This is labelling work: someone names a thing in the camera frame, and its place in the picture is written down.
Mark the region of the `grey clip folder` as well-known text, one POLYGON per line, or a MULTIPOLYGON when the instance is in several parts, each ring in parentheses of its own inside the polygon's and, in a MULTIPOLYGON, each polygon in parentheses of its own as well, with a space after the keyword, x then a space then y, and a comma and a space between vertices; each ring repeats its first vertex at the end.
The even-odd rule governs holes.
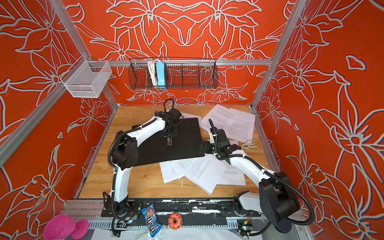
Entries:
POLYGON ((170 146, 167 139, 163 138, 161 134, 158 132, 140 144, 139 159, 135 166, 204 156, 200 152, 202 137, 197 118, 182 121, 178 126, 178 135, 172 138, 170 146))

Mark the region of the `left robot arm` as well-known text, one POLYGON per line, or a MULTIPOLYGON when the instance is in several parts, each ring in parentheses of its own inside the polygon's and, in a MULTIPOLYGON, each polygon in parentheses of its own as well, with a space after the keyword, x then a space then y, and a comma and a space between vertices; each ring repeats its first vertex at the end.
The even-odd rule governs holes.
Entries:
POLYGON ((178 135, 178 125, 184 117, 175 109, 175 100, 169 98, 163 103, 164 110, 155 112, 146 123, 139 127, 119 132, 108 152, 108 163, 114 169, 113 184, 110 193, 110 205, 113 217, 124 220, 128 217, 127 207, 119 204, 128 196, 128 183, 131 170, 139 159, 139 146, 158 132, 172 145, 172 138, 178 135))

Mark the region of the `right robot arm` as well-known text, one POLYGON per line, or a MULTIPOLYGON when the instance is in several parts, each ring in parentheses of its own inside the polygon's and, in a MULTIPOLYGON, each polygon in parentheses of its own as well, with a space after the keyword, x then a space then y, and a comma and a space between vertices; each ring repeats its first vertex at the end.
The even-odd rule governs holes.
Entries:
POLYGON ((259 194, 244 193, 239 201, 244 210, 262 213, 272 224, 282 221, 294 225, 308 226, 315 220, 315 211, 310 201, 298 189, 292 186, 290 178, 284 172, 271 171, 247 154, 240 154, 240 146, 230 144, 223 129, 215 127, 209 119, 210 140, 200 143, 200 151, 224 161, 242 171, 259 188, 259 194), (308 209, 307 220, 299 221, 290 216, 300 210, 301 199, 308 209))

